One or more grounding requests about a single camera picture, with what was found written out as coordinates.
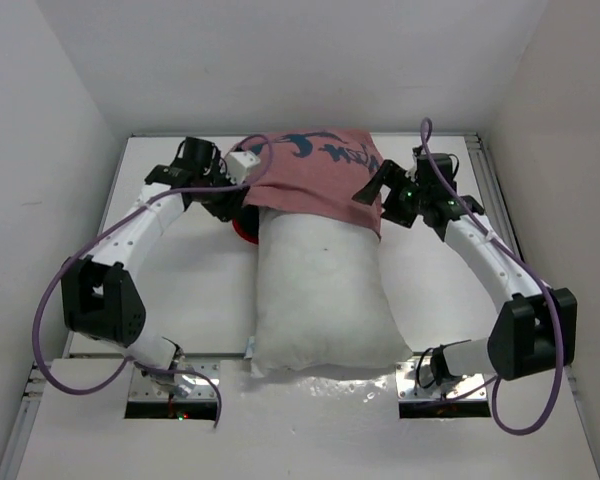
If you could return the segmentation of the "red patterned pillowcase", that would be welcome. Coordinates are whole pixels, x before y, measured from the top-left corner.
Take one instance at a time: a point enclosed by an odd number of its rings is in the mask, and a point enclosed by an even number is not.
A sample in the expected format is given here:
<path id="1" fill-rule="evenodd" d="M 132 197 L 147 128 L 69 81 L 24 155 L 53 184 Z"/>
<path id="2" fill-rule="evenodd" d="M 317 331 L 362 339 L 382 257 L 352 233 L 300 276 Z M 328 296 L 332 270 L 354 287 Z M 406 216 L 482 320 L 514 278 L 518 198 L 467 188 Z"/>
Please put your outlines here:
<path id="1" fill-rule="evenodd" d="M 327 128 L 272 132 L 244 139 L 239 148 L 271 166 L 247 192 L 232 226 L 243 240 L 258 242 L 259 210 L 311 214 L 380 232 L 381 201 L 352 200 L 383 162 L 371 133 Z"/>

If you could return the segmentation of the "white pillow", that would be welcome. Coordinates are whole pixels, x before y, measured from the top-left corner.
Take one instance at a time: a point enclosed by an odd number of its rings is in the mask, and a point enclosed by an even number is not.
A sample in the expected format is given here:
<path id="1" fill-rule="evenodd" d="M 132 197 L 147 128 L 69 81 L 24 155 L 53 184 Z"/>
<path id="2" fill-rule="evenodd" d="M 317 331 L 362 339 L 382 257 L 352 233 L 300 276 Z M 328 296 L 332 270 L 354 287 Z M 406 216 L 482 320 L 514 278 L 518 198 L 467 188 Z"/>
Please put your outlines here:
<path id="1" fill-rule="evenodd" d="M 273 209 L 259 220 L 253 377 L 384 369 L 411 357 L 382 285 L 374 231 Z"/>

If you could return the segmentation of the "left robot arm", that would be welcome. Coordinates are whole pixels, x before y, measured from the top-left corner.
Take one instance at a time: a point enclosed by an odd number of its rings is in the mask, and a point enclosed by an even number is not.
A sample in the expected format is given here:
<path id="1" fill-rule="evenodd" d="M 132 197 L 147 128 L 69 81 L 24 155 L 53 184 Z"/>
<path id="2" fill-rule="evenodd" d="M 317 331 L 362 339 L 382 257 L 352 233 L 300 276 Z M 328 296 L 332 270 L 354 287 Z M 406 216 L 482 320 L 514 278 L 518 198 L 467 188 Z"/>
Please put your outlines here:
<path id="1" fill-rule="evenodd" d="M 224 160 L 214 143 L 185 138 L 170 164 L 156 165 L 145 177 L 120 227 L 112 228 L 63 274 L 66 327 L 151 369 L 172 368 L 179 347 L 150 324 L 136 287 L 141 266 L 192 204 L 229 220 L 246 193 L 241 183 L 258 163 L 242 153 Z"/>

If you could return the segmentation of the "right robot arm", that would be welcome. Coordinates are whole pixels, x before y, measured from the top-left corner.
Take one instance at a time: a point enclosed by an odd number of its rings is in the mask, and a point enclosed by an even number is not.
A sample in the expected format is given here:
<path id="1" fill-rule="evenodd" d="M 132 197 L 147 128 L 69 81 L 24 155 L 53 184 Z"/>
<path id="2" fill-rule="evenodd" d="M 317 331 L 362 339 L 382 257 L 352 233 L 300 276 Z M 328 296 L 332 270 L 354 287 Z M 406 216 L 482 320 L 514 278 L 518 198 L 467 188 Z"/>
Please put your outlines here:
<path id="1" fill-rule="evenodd" d="M 479 202 L 457 194 L 459 164 L 453 156 L 426 156 L 421 148 L 414 154 L 411 171 L 384 161 L 353 201 L 371 205 L 387 187 L 382 218 L 409 228 L 421 217 L 465 261 L 498 313 L 488 337 L 433 348 L 432 383 L 442 385 L 476 374 L 516 380 L 554 369 L 558 353 L 565 365 L 571 364 L 576 347 L 574 294 L 537 283 L 502 250 Z"/>

